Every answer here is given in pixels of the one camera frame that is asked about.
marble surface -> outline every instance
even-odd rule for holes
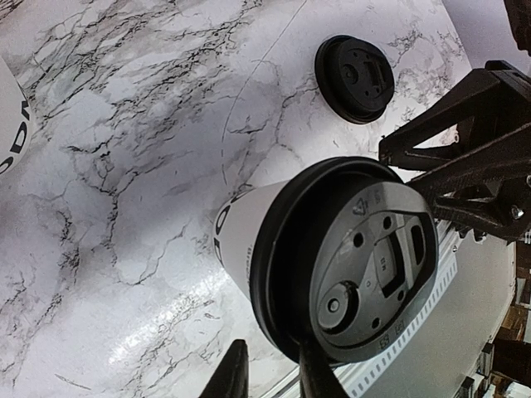
[[[392,63],[372,124],[317,89],[336,34]],[[439,0],[0,0],[0,55],[38,125],[0,180],[2,398],[194,397],[234,338],[251,396],[268,391],[295,365],[215,260],[219,206],[323,158],[376,157],[470,70]]]

black plastic lid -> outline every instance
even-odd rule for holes
[[[335,36],[321,45],[315,57],[315,76],[330,107],[356,124],[382,116],[395,90],[385,55],[351,36]]]
[[[291,252],[298,246],[293,240],[300,239],[299,235],[291,234],[290,225],[304,229],[297,216],[300,212],[304,213],[303,201],[314,201],[316,196],[313,192],[319,190],[319,184],[343,172],[356,172],[386,181],[402,181],[393,170],[369,158],[330,158],[316,163],[280,191],[265,215],[256,238],[250,272],[251,303],[256,320],[267,338],[295,362],[299,360],[301,331],[294,330],[291,323],[286,322],[287,318],[293,318],[290,303],[293,302],[294,293],[292,286],[286,283],[289,284],[294,276],[298,279],[296,293],[303,299],[307,298],[313,265],[309,262],[308,268],[300,272],[301,269],[290,263]],[[309,315],[301,313],[299,316],[307,318]]]

paper cup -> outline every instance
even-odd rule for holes
[[[0,176],[26,154],[34,131],[33,112],[6,63],[0,58]]]
[[[398,339],[431,292],[438,256],[426,201],[368,158],[331,158],[234,197],[213,244],[267,338],[297,362],[311,336],[331,364]]]

bolt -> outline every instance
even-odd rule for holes
[[[511,206],[511,216],[513,216],[513,218],[515,220],[519,220],[520,218],[522,218],[524,216],[524,211],[522,209],[520,209],[518,206],[512,205]]]
[[[336,298],[332,298],[329,301],[329,311],[335,313],[339,309],[339,301]]]

